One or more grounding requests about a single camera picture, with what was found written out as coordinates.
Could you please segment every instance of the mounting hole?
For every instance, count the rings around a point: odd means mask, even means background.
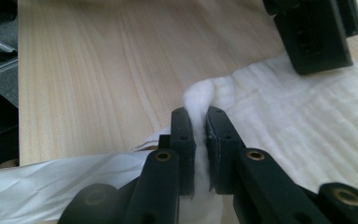
[[[305,214],[303,212],[294,213],[293,218],[295,219],[295,221],[297,221],[297,223],[301,223],[301,224],[312,223],[312,218],[310,218],[310,216],[308,216],[307,214]]]
[[[358,206],[358,196],[347,189],[333,189],[334,196],[342,203]]]
[[[89,206],[95,206],[106,200],[106,192],[102,189],[94,189],[90,191],[84,198],[84,203]]]
[[[156,160],[158,161],[169,161],[171,159],[171,153],[169,152],[159,152],[156,155]]]
[[[141,223],[142,224],[153,224],[153,223],[156,223],[156,221],[157,221],[157,217],[152,212],[144,213],[141,216]]]
[[[258,151],[249,151],[246,153],[246,156],[254,161],[262,161],[265,159],[264,154]]]
[[[302,46],[309,46],[312,44],[312,36],[309,32],[298,32],[298,42]]]

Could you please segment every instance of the white fabric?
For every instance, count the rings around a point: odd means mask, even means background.
[[[196,83],[184,103],[198,144],[196,195],[181,201],[186,223],[220,221],[221,198],[207,192],[210,105],[225,110],[245,145],[269,152],[298,185],[314,192],[328,182],[358,188],[358,63],[300,76],[284,54]]]
[[[0,224],[55,220],[83,188],[121,188],[139,176],[149,151],[47,161],[0,170]]]
[[[255,63],[228,77],[207,79],[184,95],[192,119],[196,194],[182,197],[180,223],[220,223],[223,204],[208,190],[204,145],[210,105],[225,110],[247,147],[269,152],[294,181],[312,191],[322,183],[358,188],[358,63],[321,74],[299,76],[286,55]],[[158,143],[164,129],[136,147]],[[49,161],[0,170],[0,223],[58,218],[84,187],[121,187],[141,173],[146,152]]]

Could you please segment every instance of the wood grain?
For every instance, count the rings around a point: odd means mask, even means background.
[[[20,0],[19,11],[21,165],[128,151],[170,125],[194,82],[283,52],[261,0]],[[349,43],[358,61],[358,36]]]

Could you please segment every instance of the crumpled cloth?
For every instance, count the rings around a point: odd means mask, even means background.
[[[300,76],[283,54],[231,76],[194,84],[184,104],[198,142],[195,203],[181,205],[187,223],[221,219],[220,196],[205,193],[208,163],[203,141],[210,105],[225,110],[245,145],[266,150],[298,185],[313,192],[328,182],[358,188],[358,63]],[[197,215],[200,210],[209,213]]]
[[[180,223],[236,223],[233,214],[227,221],[222,197],[209,191],[204,124],[210,105],[225,110],[246,146],[266,150],[298,185],[314,192],[328,182],[358,188],[358,63],[300,76],[283,54],[194,84],[184,94],[184,105],[197,143],[196,193],[181,197]],[[159,135],[169,132],[167,128],[152,135],[134,150],[157,145]],[[58,218],[89,184],[127,184],[141,173],[147,154],[98,155],[0,170],[0,223]]]

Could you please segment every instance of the light wood surface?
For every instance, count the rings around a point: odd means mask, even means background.
[[[123,152],[194,82],[283,52],[261,0],[20,0],[21,165]],[[358,36],[349,39],[358,61]]]

